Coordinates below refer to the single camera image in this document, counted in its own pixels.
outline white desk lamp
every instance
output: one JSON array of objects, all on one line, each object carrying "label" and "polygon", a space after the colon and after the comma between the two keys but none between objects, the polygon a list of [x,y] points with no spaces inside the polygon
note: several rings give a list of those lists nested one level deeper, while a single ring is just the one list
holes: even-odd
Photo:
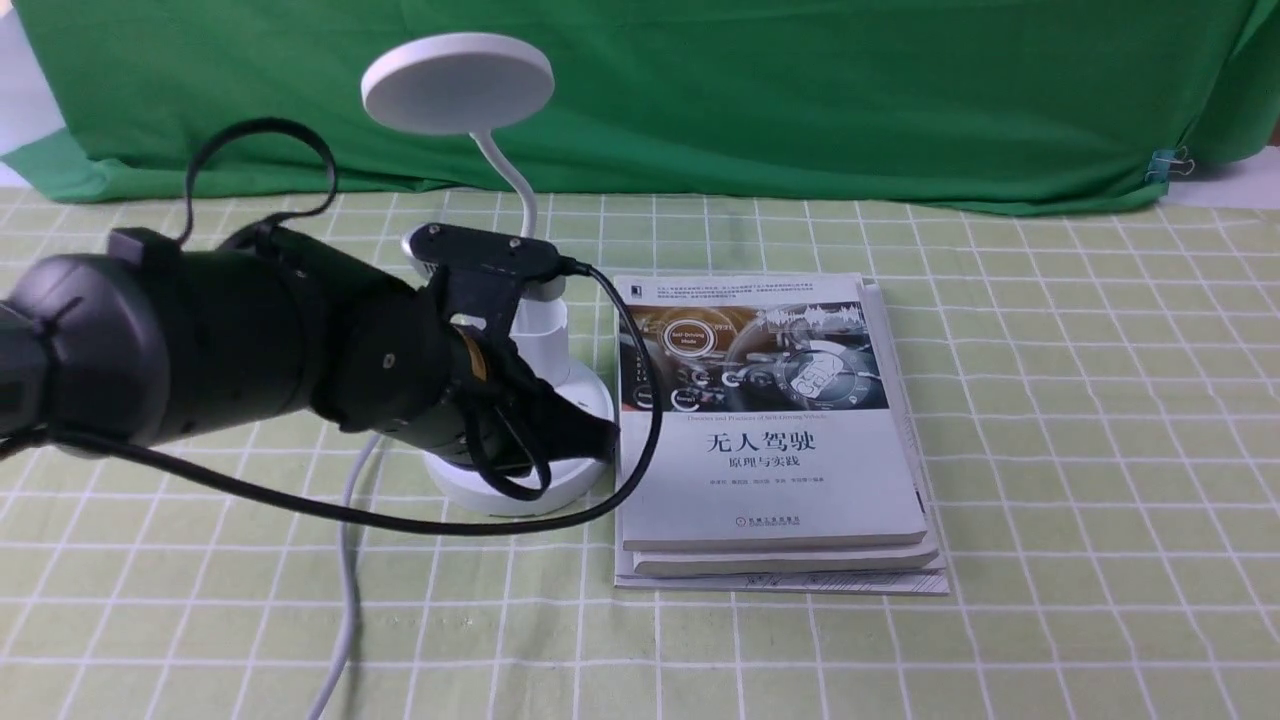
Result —
[{"label": "white desk lamp", "polygon": [[[401,45],[375,60],[361,81],[365,111],[385,127],[413,135],[470,135],[520,196],[522,237],[535,237],[538,200],[492,133],[541,110],[554,90],[550,61],[536,47],[513,37],[476,32],[438,35]],[[430,269],[410,252],[411,234],[404,236],[401,247],[419,273],[429,278]],[[534,373],[561,396],[612,420],[608,388],[568,352],[563,291],[563,278],[527,288],[511,337]],[[451,501],[474,512],[499,516],[541,515],[561,509],[584,496],[605,469],[605,464],[590,459],[552,462],[550,487],[538,501],[525,502],[498,493],[477,473],[461,470],[430,454],[425,459],[433,479]],[[536,487],[532,479],[529,484]]]}]

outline lamp base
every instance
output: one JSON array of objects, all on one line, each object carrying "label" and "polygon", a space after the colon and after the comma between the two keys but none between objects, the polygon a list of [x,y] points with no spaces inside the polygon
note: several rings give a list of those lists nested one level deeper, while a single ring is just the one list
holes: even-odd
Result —
[{"label": "lamp base", "polygon": [[[579,360],[570,360],[568,377],[556,386],[556,392],[588,413],[613,420],[613,398],[599,375]],[[440,492],[461,507],[481,515],[525,518],[554,512],[585,496],[608,468],[591,459],[557,460],[550,464],[552,484],[532,502],[507,497],[484,482],[477,473],[462,470],[439,457],[425,454],[426,469]],[[536,487],[532,482],[522,483]]]}]

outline black cable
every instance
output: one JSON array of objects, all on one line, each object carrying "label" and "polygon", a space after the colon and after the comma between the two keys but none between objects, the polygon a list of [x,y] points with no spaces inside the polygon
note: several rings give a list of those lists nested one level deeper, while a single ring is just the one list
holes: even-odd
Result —
[{"label": "black cable", "polygon": [[311,150],[315,150],[316,155],[324,160],[325,173],[329,179],[329,192],[325,196],[324,202],[310,210],[283,210],[264,218],[262,223],[268,225],[278,225],[292,218],[308,218],[319,215],[320,213],[328,210],[329,205],[333,205],[334,199],[338,197],[338,163],[333,158],[333,150],[329,149],[329,143],[326,143],[324,138],[316,133],[316,131],[302,123],[283,118],[255,118],[252,120],[244,120],[236,123],[211,137],[200,147],[200,150],[196,151],[191,163],[187,164],[187,177],[183,179],[182,197],[187,206],[187,223],[183,225],[182,233],[174,238],[178,245],[186,245],[187,241],[191,240],[191,231],[195,229],[196,225],[196,210],[192,206],[192,200],[196,192],[196,177],[200,174],[200,170],[204,169],[205,163],[207,163],[215,152],[221,150],[224,145],[234,140],[268,132],[287,135],[293,140],[305,143]]},{"label": "black cable", "polygon": [[[617,309],[622,323],[626,325],[627,333],[636,342],[640,364],[644,369],[645,377],[653,387],[654,397],[660,397],[663,393],[660,388],[662,380],[654,368],[653,357],[645,347],[644,338],[641,337],[639,325],[636,325],[635,318],[631,316],[631,311],[627,310],[626,302],[622,300],[622,296],[618,295],[617,288],[613,287],[613,283],[611,283],[609,279],[600,273],[600,270],[586,263],[566,258],[564,269],[570,274],[590,277],[598,282],[602,288],[604,288],[604,293],[609,296],[609,301],[613,304],[614,309]],[[653,424],[649,427],[649,434],[645,438],[644,447],[640,450],[640,457],[636,461],[636,466],[627,477],[626,482],[622,483],[622,487],[620,487],[613,495],[607,497],[599,505],[594,505],[586,510],[568,515],[541,518],[536,520],[517,520],[512,523],[436,523],[431,520],[412,520],[408,518],[384,515],[381,512],[370,512],[357,507],[321,502],[247,483],[230,475],[224,475],[216,470],[210,470],[209,468],[204,468],[201,465],[196,465],[195,462],[188,462],[180,457],[165,455],[147,447],[123,443],[106,437],[67,428],[46,428],[26,433],[24,436],[15,436],[4,443],[0,443],[0,459],[20,452],[28,447],[44,445],[45,442],[52,442],[55,445],[63,445],[95,455],[129,460],[132,462],[137,462],[163,473],[178,475],[179,478],[233,495],[236,497],[262,502],[282,510],[292,510],[303,515],[337,520],[339,523],[421,536],[516,536],[561,530],[582,523],[590,523],[591,520],[603,518],[622,505],[622,502],[630,497],[640,484],[640,479],[649,469],[649,462],[653,460],[653,454],[658,446],[658,437],[662,433],[662,404],[654,402],[650,413],[653,416]]]}]

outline lamp head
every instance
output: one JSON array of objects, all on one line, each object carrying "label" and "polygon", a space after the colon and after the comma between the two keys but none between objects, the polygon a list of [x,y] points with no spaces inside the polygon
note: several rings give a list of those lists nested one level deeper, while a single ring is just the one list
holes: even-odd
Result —
[{"label": "lamp head", "polygon": [[360,83],[365,111],[413,135],[488,135],[538,113],[556,88],[550,61],[522,40],[484,32],[406,42]]}]

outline white power cord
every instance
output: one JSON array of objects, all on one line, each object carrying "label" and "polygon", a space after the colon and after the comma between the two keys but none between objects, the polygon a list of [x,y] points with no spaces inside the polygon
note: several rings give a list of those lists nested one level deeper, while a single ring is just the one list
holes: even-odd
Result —
[{"label": "white power cord", "polygon": [[[356,462],[347,474],[347,484],[342,488],[343,505],[351,505],[352,497],[356,495],[356,484],[360,483],[360,475],[365,471],[369,457],[383,439],[383,436],[375,434],[369,438],[369,442],[360,451]],[[333,697],[333,691],[338,687],[338,680],[342,679],[342,671],[347,667],[347,660],[351,659],[351,646],[356,637],[356,624],[360,623],[360,594],[356,587],[356,548],[348,542],[349,533],[347,529],[348,525],[346,523],[338,525],[338,566],[342,569],[342,596],[346,603],[342,630],[339,630],[338,642],[334,646],[333,665],[329,667],[329,676],[325,678],[320,693],[316,694],[315,702],[311,703],[307,720],[320,720],[324,715],[325,706],[329,705],[329,698]]]},{"label": "white power cord", "polygon": [[[493,169],[497,170],[504,181],[511,183],[516,195],[520,196],[520,205],[524,210],[520,236],[534,237],[534,232],[538,231],[538,197],[534,195],[534,188],[530,187],[529,181],[520,174],[520,170],[517,170],[516,167],[507,160],[507,156],[502,154],[502,150],[499,150],[498,145],[493,141],[492,135],[488,132],[475,132],[471,133],[471,138],[475,141],[476,146],[480,147],[480,152],[484,155],[485,160],[493,165]],[[369,462],[369,457],[374,454],[374,450],[378,448],[378,443],[383,439],[383,436],[375,434],[360,451],[360,455],[356,457],[356,462],[351,466],[351,471],[347,474],[347,484],[342,491],[343,505],[351,505],[351,500],[356,495],[356,484],[360,482],[360,475],[364,473],[365,465]],[[342,594],[346,605],[342,619],[342,629],[338,633],[338,641],[334,646],[333,665],[329,666],[329,675],[325,678],[324,685],[321,685],[320,692],[311,703],[311,710],[307,712],[307,720],[320,720],[321,716],[324,716],[325,707],[329,705],[329,698],[333,697],[333,692],[338,687],[338,680],[342,679],[342,673],[346,670],[347,661],[351,659],[352,643],[356,637],[356,624],[360,623],[360,594],[356,587],[356,548],[349,546],[347,528],[348,527],[344,523],[338,525],[338,565],[342,569]]]}]

